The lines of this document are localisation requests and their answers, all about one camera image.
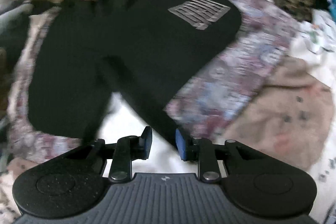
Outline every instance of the small logo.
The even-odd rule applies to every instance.
[[[168,11],[182,18],[198,30],[205,30],[230,10],[230,7],[212,0],[189,0]]]
[[[167,181],[167,180],[170,180],[170,177],[164,176],[161,179],[164,180],[164,181]]]

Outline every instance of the silver screw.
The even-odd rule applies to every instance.
[[[126,177],[127,177],[127,173],[124,171],[114,172],[111,175],[111,179],[114,179],[114,180],[123,180]]]
[[[205,178],[207,181],[212,181],[218,179],[219,174],[216,172],[209,171],[203,174],[203,178]]]

